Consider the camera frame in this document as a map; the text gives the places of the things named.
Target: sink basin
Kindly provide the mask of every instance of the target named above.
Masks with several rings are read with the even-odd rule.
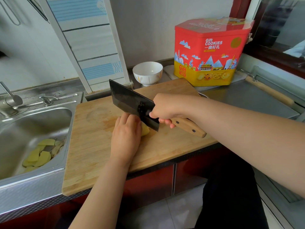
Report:
[[[72,119],[81,99],[82,92],[61,97],[48,107],[41,102],[25,105],[20,115],[0,122],[0,189],[65,168]],[[24,173],[23,160],[46,138],[64,140],[65,145],[47,164]]]
[[[42,139],[65,140],[71,119],[69,109],[55,108],[25,115],[3,128],[0,131],[0,179],[23,173],[23,160]]]

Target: countertop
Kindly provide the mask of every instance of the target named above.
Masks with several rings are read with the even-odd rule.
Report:
[[[247,83],[245,80],[238,81],[229,86],[209,89],[203,91],[202,93],[211,99],[240,108],[291,119],[294,119],[297,115],[299,115],[291,108],[269,96],[267,93],[254,85]],[[153,167],[128,175],[128,179],[181,162],[189,157],[196,156],[197,154],[205,151],[213,150],[220,146],[220,143],[215,142],[213,145],[199,149],[190,154],[185,154],[181,157],[175,157],[173,159],[168,158],[167,162],[162,162]],[[0,189],[0,223],[64,201],[68,201],[70,199],[74,199],[90,192],[90,189],[88,189],[71,196],[63,196],[61,192],[63,176],[64,170],[61,170],[50,175],[45,175],[28,182],[24,182],[22,188],[10,186]]]

